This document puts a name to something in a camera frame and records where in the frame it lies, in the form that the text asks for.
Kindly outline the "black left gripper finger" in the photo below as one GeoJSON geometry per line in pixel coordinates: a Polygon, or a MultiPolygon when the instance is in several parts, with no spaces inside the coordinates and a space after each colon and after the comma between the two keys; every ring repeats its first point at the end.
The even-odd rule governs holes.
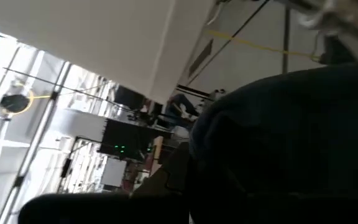
{"type": "Polygon", "coordinates": [[[189,144],[182,142],[165,163],[131,194],[47,194],[27,202],[18,224],[187,224],[185,182],[189,144]]]}

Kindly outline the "blue denim cap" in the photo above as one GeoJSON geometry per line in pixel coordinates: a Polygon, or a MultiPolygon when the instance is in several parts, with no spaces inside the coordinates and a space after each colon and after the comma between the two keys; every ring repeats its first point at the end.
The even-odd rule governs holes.
{"type": "Polygon", "coordinates": [[[257,80],[190,134],[196,224],[358,224],[358,62],[257,80]]]}

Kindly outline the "white board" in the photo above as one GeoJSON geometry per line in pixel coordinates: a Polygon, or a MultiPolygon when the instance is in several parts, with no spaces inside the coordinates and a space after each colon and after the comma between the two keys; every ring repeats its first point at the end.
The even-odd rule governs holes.
{"type": "Polygon", "coordinates": [[[103,185],[120,187],[126,169],[127,162],[115,158],[108,158],[101,177],[103,185]]]}

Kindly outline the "black computer monitor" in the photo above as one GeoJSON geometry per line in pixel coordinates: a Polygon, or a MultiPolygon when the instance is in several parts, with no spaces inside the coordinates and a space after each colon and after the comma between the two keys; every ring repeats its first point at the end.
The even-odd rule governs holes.
{"type": "Polygon", "coordinates": [[[115,94],[114,102],[124,105],[131,110],[139,110],[143,107],[145,96],[119,85],[115,94]]]}

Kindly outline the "person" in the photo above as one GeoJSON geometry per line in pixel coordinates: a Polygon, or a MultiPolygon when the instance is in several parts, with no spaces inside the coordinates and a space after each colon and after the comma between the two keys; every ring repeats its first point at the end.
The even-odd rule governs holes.
{"type": "Polygon", "coordinates": [[[165,114],[182,118],[183,114],[198,117],[200,114],[197,112],[195,106],[190,100],[182,93],[172,96],[166,104],[165,114]]]}

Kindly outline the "dark wall vent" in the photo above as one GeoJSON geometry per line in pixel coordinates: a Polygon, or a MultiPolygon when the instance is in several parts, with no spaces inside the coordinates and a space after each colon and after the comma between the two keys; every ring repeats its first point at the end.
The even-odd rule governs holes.
{"type": "Polygon", "coordinates": [[[211,54],[213,48],[214,39],[211,39],[208,44],[204,47],[201,53],[196,57],[194,62],[190,65],[188,70],[188,77],[197,70],[197,68],[203,63],[203,61],[211,54]]]}

